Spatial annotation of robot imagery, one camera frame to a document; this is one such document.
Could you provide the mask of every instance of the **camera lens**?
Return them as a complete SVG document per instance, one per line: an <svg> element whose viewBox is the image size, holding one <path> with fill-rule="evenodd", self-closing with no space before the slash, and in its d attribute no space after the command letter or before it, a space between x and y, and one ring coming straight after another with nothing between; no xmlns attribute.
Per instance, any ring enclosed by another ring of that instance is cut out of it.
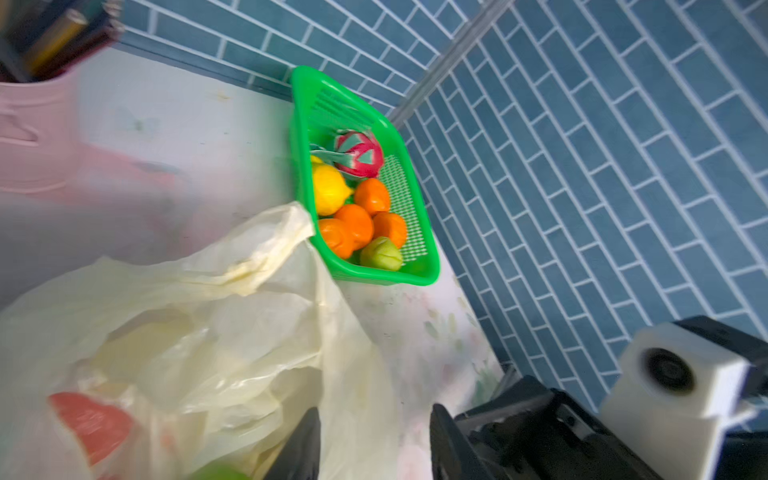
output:
<svg viewBox="0 0 768 480"><path fill-rule="evenodd" d="M648 375L665 390L687 395L694 390L694 373L685 360L665 349L650 349L645 355Z"/></svg>

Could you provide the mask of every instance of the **orange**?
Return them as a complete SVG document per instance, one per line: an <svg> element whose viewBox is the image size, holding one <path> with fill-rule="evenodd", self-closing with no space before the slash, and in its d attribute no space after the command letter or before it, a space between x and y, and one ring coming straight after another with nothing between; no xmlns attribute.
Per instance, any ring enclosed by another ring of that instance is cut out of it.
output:
<svg viewBox="0 0 768 480"><path fill-rule="evenodd" d="M346 260L352 256L355 241L346 223L338 218L323 218L317 221L317 226L328 248L339 258Z"/></svg>
<svg viewBox="0 0 768 480"><path fill-rule="evenodd" d="M402 248L408 239L406 221L398 214L386 212L377 214L373 218L373 236L374 238L387 237L395 247Z"/></svg>
<svg viewBox="0 0 768 480"><path fill-rule="evenodd" d="M364 180L355 190L355 203L366 209L373 217L379 212L389 211L389 191L380 180Z"/></svg>
<svg viewBox="0 0 768 480"><path fill-rule="evenodd" d="M371 242L373 238L373 220L371 220L371 216L360 205L344 205L333 215L333 218L338 218L346 223L346 226L349 228L354 242L352 250L360 250Z"/></svg>

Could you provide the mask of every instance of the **subway tile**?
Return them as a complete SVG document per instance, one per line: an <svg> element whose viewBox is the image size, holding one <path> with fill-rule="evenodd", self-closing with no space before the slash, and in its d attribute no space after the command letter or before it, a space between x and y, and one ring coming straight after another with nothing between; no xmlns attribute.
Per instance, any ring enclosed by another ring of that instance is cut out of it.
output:
<svg viewBox="0 0 768 480"><path fill-rule="evenodd" d="M498 190L498 195L502 202L504 202L504 205L507 206L510 215L514 216L525 210L517 190L515 190L515 187L512 186L508 178L505 178L500 184L496 185L496 190Z"/></svg>
<svg viewBox="0 0 768 480"><path fill-rule="evenodd" d="M739 222L746 223L768 215L765 202L727 152L716 152L699 165Z"/></svg>
<svg viewBox="0 0 768 480"><path fill-rule="evenodd" d="M547 202L541 196L541 191L536 187L533 178L531 178L528 169L525 168L525 165L515 152L515 149L511 145L508 145L499 153L502 160L507 165L512 178L515 179L518 190L528 203L528 208L538 221L541 229L549 230L557 225L558 222L549 210Z"/></svg>
<svg viewBox="0 0 768 480"><path fill-rule="evenodd" d="M360 75L335 63L326 63L326 66L323 67L323 72L351 90L357 90L362 84L362 77Z"/></svg>
<svg viewBox="0 0 768 480"><path fill-rule="evenodd" d="M592 315L595 325L598 326L598 329L605 338L610 339L623 335L613 313L611 313L608 305L605 304L594 283L585 283L584 285L577 286L576 290L590 315Z"/></svg>
<svg viewBox="0 0 768 480"><path fill-rule="evenodd" d="M569 139L587 170L594 170L608 162L608 159L603 154L592 134L589 133L587 127L580 127L571 134Z"/></svg>
<svg viewBox="0 0 768 480"><path fill-rule="evenodd" d="M282 5L279 5L270 0L240 0L240 4L237 6L237 9L245 15L248 15L251 18L255 18L264 25L269 25L271 28L274 28L280 33L288 35L289 37L296 40L301 40L304 36L304 32L306 32L307 27L309 27L307 22L294 15L293 13L287 11L285 8L283 8ZM341 29L341 25L343 25L343 22L338 25L338 29ZM334 30L334 28L331 28L331 30L337 32L339 31L338 29Z"/></svg>
<svg viewBox="0 0 768 480"><path fill-rule="evenodd" d="M539 138L544 148L552 157L552 162L563 175L565 182L571 187L571 192L578 200L582 208L590 208L600 203L600 199L594 192L587 176L571 155L571 151L563 142L562 137L555 129L548 117L542 118L536 125Z"/></svg>
<svg viewBox="0 0 768 480"><path fill-rule="evenodd" d="M536 47L524 30L517 30L515 34L507 40L507 43L532 81L537 81L547 73L547 65L538 54Z"/></svg>
<svg viewBox="0 0 768 480"><path fill-rule="evenodd" d="M536 376L536 373L534 372L533 367L531 367L528 357L525 356L525 352L517 337L505 339L505 344L512 354L512 361L515 363L515 368L517 368L522 375Z"/></svg>
<svg viewBox="0 0 768 480"><path fill-rule="evenodd" d="M642 266L633 266L626 269L622 274L652 323L658 324L674 320L672 313L661 299L661 295Z"/></svg>
<svg viewBox="0 0 768 480"><path fill-rule="evenodd" d="M517 99L518 105L520 105L523 113L528 117L528 120L533 120L544 111L534 95L533 90L531 90L531 85L525 80L523 74L520 73L520 70L515 69L512 71L506 78L506 82L512 95Z"/></svg>
<svg viewBox="0 0 768 480"><path fill-rule="evenodd" d="M648 327L648 324L645 323L643 316L640 314L640 310L633 303L618 307L616 314L619 315L621 325L627 330L629 336L634 336L638 330Z"/></svg>
<svg viewBox="0 0 768 480"><path fill-rule="evenodd" d="M266 52L283 58L294 65L309 65L312 68L320 68L323 63L323 57L277 35L272 35L270 38Z"/></svg>
<svg viewBox="0 0 768 480"><path fill-rule="evenodd" d="M563 352L555 341L552 331L550 329L541 329L536 332L536 336L541 342L542 348L547 353L549 361L552 362L552 367L558 376L561 378L568 378L574 375L573 370L568 365L568 361L563 356Z"/></svg>
<svg viewBox="0 0 768 480"><path fill-rule="evenodd" d="M435 147L437 147L437 150L440 152L440 156L444 161L448 160L453 155L453 149L448 143L448 139L445 138L445 134L442 133L442 129L437 123L437 120L432 119L426 125L426 127L427 131L429 132L429 136L432 137L432 141L435 142Z"/></svg>
<svg viewBox="0 0 768 480"><path fill-rule="evenodd" d="M206 76L241 87L245 85L250 76L245 71L232 68L217 61L208 60L188 51L135 34L132 31L126 31L121 37L121 42L133 48L161 56L167 59L167 63L170 65L183 65L185 68L191 65L194 68L199 68Z"/></svg>
<svg viewBox="0 0 768 480"><path fill-rule="evenodd" d="M509 282L509 286L512 288L512 291L515 292L520 308L525 314L525 318L528 319L528 323L531 327L544 325L544 317L541 316L541 312L539 312L536 302L533 300L533 297L531 297L530 292L528 292L525 283L522 280L512 280Z"/></svg>
<svg viewBox="0 0 768 480"><path fill-rule="evenodd" d="M173 43L213 56L216 55L221 40L207 31L162 14L157 15L155 34Z"/></svg>
<svg viewBox="0 0 768 480"><path fill-rule="evenodd" d="M528 285L531 286L531 291L534 296L542 296L549 293L549 288L547 288L547 284L544 283L544 279L541 278L541 274L539 274L531 255L528 254L528 250L525 248L518 248L512 252L512 255L515 257L520 273L528 281ZM510 285L521 305L533 301L531 300L528 290L521 281L518 281L517 283L510 282Z"/></svg>
<svg viewBox="0 0 768 480"><path fill-rule="evenodd" d="M540 39L548 31L552 30L552 22L550 22L544 10L541 9L541 5L539 5L537 0L517 0L515 8L537 39Z"/></svg>
<svg viewBox="0 0 768 480"><path fill-rule="evenodd" d="M712 115L753 172L768 168L768 133L739 97L712 109Z"/></svg>
<svg viewBox="0 0 768 480"><path fill-rule="evenodd" d="M584 384L589 398L591 398L594 403L594 407L599 409L600 404L606 396L606 392L597 373L594 372L592 365L590 365L586 355L581 350L568 352L568 358L571 360L571 363L573 363L576 374L578 375L578 378L581 379L581 383Z"/></svg>
<svg viewBox="0 0 768 480"><path fill-rule="evenodd" d="M549 0L547 5L576 47L594 33L594 29L576 6L576 0Z"/></svg>
<svg viewBox="0 0 768 480"><path fill-rule="evenodd" d="M288 65L234 43L227 43L222 60L251 71L257 71L271 78L282 79L288 72Z"/></svg>
<svg viewBox="0 0 768 480"><path fill-rule="evenodd" d="M509 94L507 94L507 91L499 81L496 73L493 72L491 65L483 65L482 68L477 71L477 75L480 83L485 89L485 93L493 102L493 105L496 106L497 110L502 111L507 108L510 103L512 103L512 100L509 98Z"/></svg>
<svg viewBox="0 0 768 480"><path fill-rule="evenodd" d="M444 51L451 44L451 39L420 9L416 10L408 25L438 51Z"/></svg>
<svg viewBox="0 0 768 480"><path fill-rule="evenodd" d="M619 53L640 38L640 33L616 0L592 0L587 4L587 8Z"/></svg>
<svg viewBox="0 0 768 480"><path fill-rule="evenodd" d="M555 32L554 35L547 38L542 47L568 89L576 88L587 78L587 74L584 73L581 64L565 44L560 32Z"/></svg>
<svg viewBox="0 0 768 480"><path fill-rule="evenodd" d="M415 58L418 63L422 65L429 65L429 62L435 58L435 52L432 51L432 49L429 48L426 44L419 41L413 50L411 50L411 56Z"/></svg>
<svg viewBox="0 0 768 480"><path fill-rule="evenodd" d="M429 103L432 106L432 110L435 111L435 116L440 120L442 127L448 130L456 120L453 118L448 105L445 104L445 100L443 100L439 91L435 90L429 95Z"/></svg>
<svg viewBox="0 0 768 480"><path fill-rule="evenodd" d="M572 346L577 346L578 342L571 331L571 326L568 321L563 317L563 313L560 311L554 298L548 296L538 301L538 305L545 317L549 321L549 325L552 327L554 335L560 340L560 344L564 349Z"/></svg>
<svg viewBox="0 0 768 480"><path fill-rule="evenodd" d="M691 155L717 146L712 130L647 44L627 55L627 64Z"/></svg>
<svg viewBox="0 0 768 480"><path fill-rule="evenodd" d="M588 318L582 317L571 321L576 334L581 339L581 344L587 354L592 358L594 365L600 372L607 372L616 369L616 362L611 358L611 354L605 348L603 340L594 329Z"/></svg>
<svg viewBox="0 0 768 480"><path fill-rule="evenodd" d="M525 120L520 116L517 107L510 108L502 116L502 120L507 125L509 133L512 135L512 140L518 145L525 158L531 158L541 150Z"/></svg>
<svg viewBox="0 0 768 480"><path fill-rule="evenodd" d="M488 282L490 282L491 288L496 293L496 297L498 298L498 302L502 305L502 308L507 309L517 305L512 294L509 293L509 287L502 278L502 275L498 272L496 265L491 262L482 267L482 269L485 271L485 277L488 278Z"/></svg>
<svg viewBox="0 0 768 480"><path fill-rule="evenodd" d="M646 141L661 132L659 121L638 93L626 97L616 107L639 141Z"/></svg>
<svg viewBox="0 0 768 480"><path fill-rule="evenodd" d="M460 94L457 94L453 96L449 103L453 108L453 112L456 114L456 118L458 118L458 122L464 127L464 132L466 132L470 138L474 137L480 131L480 126L475 120L475 116L472 115L472 112L469 110L467 102L464 101L464 98Z"/></svg>
<svg viewBox="0 0 768 480"><path fill-rule="evenodd" d="M581 252L586 260L592 275L598 280L603 292L610 303L629 300L629 294L621 283L616 270L612 267L608 258L599 246L588 248Z"/></svg>
<svg viewBox="0 0 768 480"><path fill-rule="evenodd" d="M546 242L544 242L544 238L541 236L539 229L536 228L535 223L533 223L531 216L525 214L519 217L515 222L518 225L518 229L520 229L520 233L522 234L525 243L536 258L536 261L541 264L552 260L552 253L549 251Z"/></svg>
<svg viewBox="0 0 768 480"><path fill-rule="evenodd" d="M592 84L587 84L576 94L576 101L605 147L613 155L619 168L627 175L630 184L637 185L648 179L652 175L650 168L637 152L632 140L611 109L603 101L598 90Z"/></svg>
<svg viewBox="0 0 768 480"><path fill-rule="evenodd" d="M550 389L560 388L557 377L554 376L554 372L552 372L552 369L549 368L549 364L544 357L532 359L531 362L533 363L533 367L538 374L539 381L545 387Z"/></svg>
<svg viewBox="0 0 768 480"><path fill-rule="evenodd" d="M411 45L416 40L416 37L399 20L395 20L394 17L387 14L384 15L384 19L379 24L379 27L376 28L376 31L402 50L411 48Z"/></svg>
<svg viewBox="0 0 768 480"><path fill-rule="evenodd" d="M494 223L496 223L498 233L506 242L507 247L512 248L519 245L521 243L520 236L515 230L515 226L512 225L509 215L507 215L507 212L504 210L502 202L499 201L496 191L488 182L485 172L479 168L472 172L470 177L472 178L472 182L475 183L477 191L480 193L480 197L485 204L485 208L488 210Z"/></svg>
<svg viewBox="0 0 768 480"><path fill-rule="evenodd" d="M661 184L656 181L648 184L639 189L637 195L673 247L696 238Z"/></svg>
<svg viewBox="0 0 768 480"><path fill-rule="evenodd" d="M498 334L501 336L511 335L512 328L509 326L507 316L504 314L502 308L498 305L493 292L483 292L480 294L480 297L485 304L485 309L488 311L488 315L491 317L491 320L498 329Z"/></svg>
<svg viewBox="0 0 768 480"><path fill-rule="evenodd" d="M547 235L547 238L571 282L579 282L589 277L563 230L555 230Z"/></svg>
<svg viewBox="0 0 768 480"><path fill-rule="evenodd" d="M530 165L544 193L551 195L563 187L545 155L539 155Z"/></svg>
<svg viewBox="0 0 768 480"><path fill-rule="evenodd" d="M694 37L664 0L640 0L632 11L670 60L694 46Z"/></svg>
<svg viewBox="0 0 768 480"><path fill-rule="evenodd" d="M469 170L478 164L477 158L475 158L475 154L473 154L472 150L469 148L469 144L467 143L467 140L464 139L464 134L461 130L456 127L452 128L448 132L448 138L453 144L453 150L456 153L456 157L462 162L464 168Z"/></svg>
<svg viewBox="0 0 768 480"><path fill-rule="evenodd" d="M453 81L451 75L448 75L445 77L445 80L442 81L440 87L442 88L442 93L444 93L446 97L450 97L451 94L456 91L456 82Z"/></svg>
<svg viewBox="0 0 768 480"><path fill-rule="evenodd" d="M336 37L328 35L322 30L314 29L306 40L307 46L334 58L345 65L352 63L357 51L347 44L342 43Z"/></svg>
<svg viewBox="0 0 768 480"><path fill-rule="evenodd" d="M544 275L554 290L554 294L560 300L563 310L567 316L576 316L583 313L581 304L578 302L570 282L565 279L563 272L558 265L550 265L544 268Z"/></svg>
<svg viewBox="0 0 768 480"><path fill-rule="evenodd" d="M586 44L581 49L581 56L609 97L616 99L632 88L632 82L600 37Z"/></svg>
<svg viewBox="0 0 768 480"><path fill-rule="evenodd" d="M386 43L361 24L351 21L344 31L343 37L362 51L378 58L384 53Z"/></svg>
<svg viewBox="0 0 768 480"><path fill-rule="evenodd" d="M613 167L600 170L593 178L622 226L635 225L645 218Z"/></svg>
<svg viewBox="0 0 768 480"><path fill-rule="evenodd" d="M748 229L747 233L752 237L752 241L757 245L757 248L760 249L763 259L768 261L768 223L756 225Z"/></svg>
<svg viewBox="0 0 768 480"><path fill-rule="evenodd" d="M260 9L264 7L264 3L266 2L258 2L258 7L254 5L251 9L252 15L248 15L260 20ZM347 19L346 15L324 0L286 0L286 3L334 33L341 31Z"/></svg>
<svg viewBox="0 0 768 480"><path fill-rule="evenodd" d="M472 215L472 218L475 219L475 223L478 224L478 230L480 230L480 233L488 233L493 230L493 223L491 223L491 218L485 212L485 208L483 208L481 201L476 200L471 202L470 204L467 204L467 208L469 209L469 214Z"/></svg>
<svg viewBox="0 0 768 480"><path fill-rule="evenodd" d="M357 63L359 63L361 59L363 59L363 57L358 58ZM390 48L389 51L386 52L382 61L392 67L393 70L405 75L413 81L419 81L424 76L423 68L394 48Z"/></svg>
<svg viewBox="0 0 768 480"><path fill-rule="evenodd" d="M629 237L662 288L670 288L685 283L685 279L675 266L669 251L664 248L650 226L643 225L632 230Z"/></svg>
<svg viewBox="0 0 768 480"><path fill-rule="evenodd" d="M507 175L502 163L498 160L496 153L493 151L491 144L485 135L478 135L472 142L472 146L475 148L475 153L480 159L480 163L483 164L488 171L488 175L494 180L498 181L499 178L503 178Z"/></svg>
<svg viewBox="0 0 768 480"><path fill-rule="evenodd" d="M713 200L691 207L688 211L726 270L738 270L755 264L752 254Z"/></svg>
<svg viewBox="0 0 768 480"><path fill-rule="evenodd" d="M699 0L687 13L754 101L768 113L768 55L721 0Z"/></svg>
<svg viewBox="0 0 768 480"><path fill-rule="evenodd" d="M408 16L411 15L411 12L413 12L413 9L416 7L416 4L413 2L413 0L381 0L381 3L389 10L391 10L392 13L397 15L401 20L408 18Z"/></svg>
<svg viewBox="0 0 768 480"><path fill-rule="evenodd" d="M498 333L496 333L496 329L494 328L491 319L482 319L479 320L479 322L482 331L485 333L485 337L488 338L488 343L491 344L491 348L493 349L493 353L496 355L498 362L508 362L510 356L507 353L506 347L504 347L504 341L498 336Z"/></svg>
<svg viewBox="0 0 768 480"><path fill-rule="evenodd" d="M387 82L386 84L390 86L391 88L394 88L395 90L399 91L400 93L404 94L408 91L409 88L411 88L411 85L413 85L413 82L408 80L407 78L403 78L398 74L394 74Z"/></svg>
<svg viewBox="0 0 768 480"><path fill-rule="evenodd" d="M696 315L706 315L707 311L701 306L693 290L684 288L668 293L672 307L677 311L678 319L686 319Z"/></svg>
<svg viewBox="0 0 768 480"><path fill-rule="evenodd" d="M464 201L470 201L475 198L477 196L475 189L472 188L472 184L469 183L469 177L458 163L458 160L454 158L445 165L453 177L453 184L456 186L456 190L462 195Z"/></svg>
<svg viewBox="0 0 768 480"><path fill-rule="evenodd" d="M474 282L478 291L481 292L487 289L488 281L485 279L485 276L482 273L482 268L478 265L478 261L475 260L475 256L472 255L472 249L465 248L464 250L459 251L458 255L462 258L464 268L466 268L467 273L472 278L472 282Z"/></svg>
<svg viewBox="0 0 768 480"><path fill-rule="evenodd" d="M728 80L701 49L678 61L677 70L703 104L709 104L731 91Z"/></svg>
<svg viewBox="0 0 768 480"><path fill-rule="evenodd" d="M374 97L380 101L383 101L384 103L393 107L399 104L402 100L402 95L395 93L388 88L384 88L379 84L375 84L372 81L366 82L366 84L362 87L361 92L370 97Z"/></svg>
<svg viewBox="0 0 768 480"><path fill-rule="evenodd" d="M581 122L581 117L553 76L544 79L537 89L564 131L571 130Z"/></svg>
<svg viewBox="0 0 768 480"><path fill-rule="evenodd" d="M504 42L498 37L496 30L493 28L488 30L483 35L482 44L501 74L506 73L515 66L515 61L512 60L512 56L507 51Z"/></svg>
<svg viewBox="0 0 768 480"><path fill-rule="evenodd" d="M435 206L435 209L437 210L437 213L440 215L440 217L446 218L448 215L450 215L451 211L448 209L448 205L445 203L445 200L443 200L442 194L440 193L440 189L438 188L435 180L430 178L429 180L424 182L424 188L427 191L427 194L429 195L429 199L432 201L432 205ZM445 222L445 227L448 228L449 233L451 233L448 222ZM454 237L453 240L456 248L461 248L464 245L466 245L463 235Z"/></svg>
<svg viewBox="0 0 768 480"><path fill-rule="evenodd" d="M480 297L477 294L477 290L472 285L472 282L469 281L468 275L462 275L458 278L459 285L462 286L462 290L464 291L464 294L467 296L467 301L469 302L470 307L472 307L472 310L475 312L475 316L477 318L482 318L488 313L485 311L485 307L483 306L482 302L480 301Z"/></svg>
<svg viewBox="0 0 768 480"><path fill-rule="evenodd" d="M464 22L461 15L458 14L451 4L447 4L442 12L440 12L440 15L437 16L437 21L451 33L456 33L458 27L462 26Z"/></svg>
<svg viewBox="0 0 768 480"><path fill-rule="evenodd" d="M707 194L707 189L669 137L656 140L646 150L681 202L688 203Z"/></svg>
<svg viewBox="0 0 768 480"><path fill-rule="evenodd" d="M480 92L480 87L478 87L475 78L469 73L469 70L463 61L460 61L454 67L453 74L456 76L458 84L461 85L464 95L467 97L467 101L469 101L470 104L474 104L482 96L482 92Z"/></svg>
<svg viewBox="0 0 768 480"><path fill-rule="evenodd" d="M629 245L627 245L627 241L621 235L608 211L601 207L588 216L614 262L618 266L634 262L634 253L632 253Z"/></svg>
<svg viewBox="0 0 768 480"><path fill-rule="evenodd" d="M507 132L504 131L502 124L499 123L498 117L493 109L491 109L491 105L488 104L487 100L484 99L477 104L475 113L480 119L482 126L485 127L485 133L496 147L500 147L509 139Z"/></svg>
<svg viewBox="0 0 768 480"><path fill-rule="evenodd" d="M728 283L717 271L715 264L699 245L694 245L677 252L690 278L699 287L704 300L715 313L727 312L741 307L739 300L731 292Z"/></svg>
<svg viewBox="0 0 768 480"><path fill-rule="evenodd" d="M502 35L507 36L519 25L518 19L511 10L504 10L504 13L496 20L496 26Z"/></svg>
<svg viewBox="0 0 768 480"><path fill-rule="evenodd" d="M565 225L577 246L582 247L594 241L589 227L587 227L584 218L568 196L568 193L563 192L552 197L551 202L554 209L558 212L560 221Z"/></svg>

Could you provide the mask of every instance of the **table surface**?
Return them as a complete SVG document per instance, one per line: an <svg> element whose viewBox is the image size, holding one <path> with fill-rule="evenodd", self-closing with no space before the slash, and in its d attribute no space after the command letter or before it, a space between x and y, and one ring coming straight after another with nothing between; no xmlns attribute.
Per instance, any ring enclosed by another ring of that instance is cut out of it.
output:
<svg viewBox="0 0 768 480"><path fill-rule="evenodd" d="M135 263L183 257L293 200L289 102L114 49L79 68L78 95L86 145L76 179L59 192L0 194L14 206L0 224L24 217L30 235L55 237L54 251L67 255L27 264L21 280L19 268L3 273L0 287L23 291L102 254ZM14 257L32 256L26 243L8 243ZM487 400L502 375L440 257L440 277L427 287L339 282L392 373L400 478L432 476L432 404L460 413Z"/></svg>

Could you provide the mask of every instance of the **blue tile wall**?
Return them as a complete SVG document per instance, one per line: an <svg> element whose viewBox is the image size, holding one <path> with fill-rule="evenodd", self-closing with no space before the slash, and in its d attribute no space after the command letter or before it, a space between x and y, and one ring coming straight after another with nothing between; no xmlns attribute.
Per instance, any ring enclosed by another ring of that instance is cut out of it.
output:
<svg viewBox="0 0 768 480"><path fill-rule="evenodd" d="M479 10L471 0L126 0L121 43L285 99L293 67L309 65L390 114Z"/></svg>
<svg viewBox="0 0 768 480"><path fill-rule="evenodd" d="M406 122L502 364L596 409L641 328L768 338L765 5L517 0Z"/></svg>

